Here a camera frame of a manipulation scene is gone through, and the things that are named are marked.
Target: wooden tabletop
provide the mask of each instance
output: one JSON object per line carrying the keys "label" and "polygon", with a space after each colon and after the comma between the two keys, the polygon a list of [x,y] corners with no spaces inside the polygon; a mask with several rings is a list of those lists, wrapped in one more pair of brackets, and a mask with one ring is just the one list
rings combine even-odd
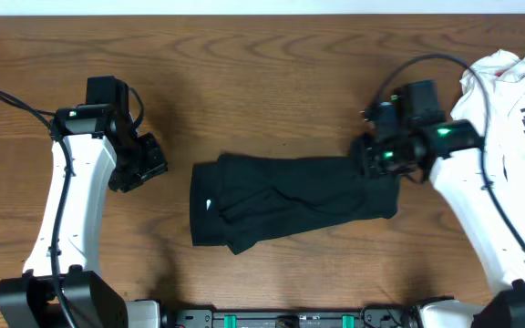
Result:
{"label": "wooden tabletop", "polygon": [[[0,17],[0,89],[46,110],[83,102],[93,76],[114,75],[141,95],[142,130],[159,138],[170,171],[131,193],[108,192],[100,267],[126,300],[353,308],[450,294],[484,303],[479,260],[429,184],[403,183],[391,220],[263,241],[235,256],[191,246],[190,179],[193,163],[223,151],[344,155],[367,129],[359,111],[410,57],[473,62],[500,48],[525,54],[525,15]],[[450,110],[461,73],[433,61],[394,85],[434,78]],[[21,275],[36,240],[50,149],[39,122],[0,102],[0,280]]]}

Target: green light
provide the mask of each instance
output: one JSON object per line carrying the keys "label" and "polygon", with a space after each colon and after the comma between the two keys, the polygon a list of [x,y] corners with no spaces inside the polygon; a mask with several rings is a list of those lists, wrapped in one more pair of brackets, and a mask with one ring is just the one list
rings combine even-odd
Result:
{"label": "green light", "polygon": [[437,133],[438,133],[439,136],[441,136],[441,137],[445,137],[449,132],[451,132],[451,129],[450,129],[450,128],[438,128],[438,129],[437,129]]}

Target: green strip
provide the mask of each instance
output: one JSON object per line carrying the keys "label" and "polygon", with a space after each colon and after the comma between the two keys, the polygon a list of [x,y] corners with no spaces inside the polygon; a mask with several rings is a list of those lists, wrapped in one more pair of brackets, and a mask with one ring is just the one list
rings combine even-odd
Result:
{"label": "green strip", "polygon": [[353,315],[344,315],[342,317],[342,326],[344,328],[354,328],[354,316]]}
{"label": "green strip", "polygon": [[224,328],[236,328],[236,315],[224,315]]}

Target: white wall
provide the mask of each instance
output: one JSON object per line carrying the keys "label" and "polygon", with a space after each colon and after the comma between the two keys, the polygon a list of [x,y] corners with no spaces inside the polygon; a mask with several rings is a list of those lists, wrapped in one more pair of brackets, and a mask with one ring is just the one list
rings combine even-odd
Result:
{"label": "white wall", "polygon": [[525,0],[0,0],[0,15],[525,14]]}

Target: black cloth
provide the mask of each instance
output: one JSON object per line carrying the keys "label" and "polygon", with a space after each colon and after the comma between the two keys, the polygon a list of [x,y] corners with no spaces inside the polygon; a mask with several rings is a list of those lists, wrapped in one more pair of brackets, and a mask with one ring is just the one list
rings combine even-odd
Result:
{"label": "black cloth", "polygon": [[396,214],[398,177],[368,179],[358,158],[255,159],[221,155],[193,168],[194,246],[234,254],[264,241]]}

